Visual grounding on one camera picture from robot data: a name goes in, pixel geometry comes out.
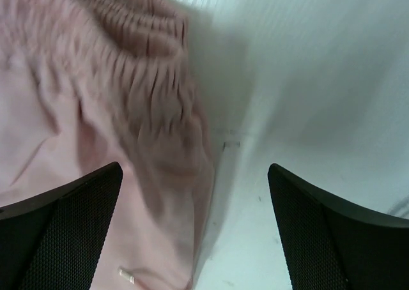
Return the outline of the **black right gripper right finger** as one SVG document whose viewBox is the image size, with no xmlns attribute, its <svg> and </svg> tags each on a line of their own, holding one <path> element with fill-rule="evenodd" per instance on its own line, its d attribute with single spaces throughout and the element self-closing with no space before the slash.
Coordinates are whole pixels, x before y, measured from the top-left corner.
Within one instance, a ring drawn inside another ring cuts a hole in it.
<svg viewBox="0 0 409 290">
<path fill-rule="evenodd" d="M 320 189 L 277 164 L 268 170 L 293 289 L 408 289 L 408 220 Z"/>
</svg>

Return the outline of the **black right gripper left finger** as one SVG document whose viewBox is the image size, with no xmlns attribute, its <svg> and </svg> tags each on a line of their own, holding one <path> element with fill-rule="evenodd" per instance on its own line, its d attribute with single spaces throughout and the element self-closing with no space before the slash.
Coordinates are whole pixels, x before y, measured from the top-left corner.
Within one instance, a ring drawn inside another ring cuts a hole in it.
<svg viewBox="0 0 409 290">
<path fill-rule="evenodd" d="M 113 162 L 1 208 L 1 289 L 89 289 L 123 179 Z"/>
</svg>

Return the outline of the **pink trousers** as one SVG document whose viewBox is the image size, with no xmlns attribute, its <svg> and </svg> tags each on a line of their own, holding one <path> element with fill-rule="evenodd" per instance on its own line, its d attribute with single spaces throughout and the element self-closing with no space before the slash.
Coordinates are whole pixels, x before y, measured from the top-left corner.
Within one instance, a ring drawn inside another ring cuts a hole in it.
<svg viewBox="0 0 409 290">
<path fill-rule="evenodd" d="M 1 0 L 1 204 L 117 161 L 93 289 L 190 289 L 213 191 L 188 23 L 169 0 Z"/>
</svg>

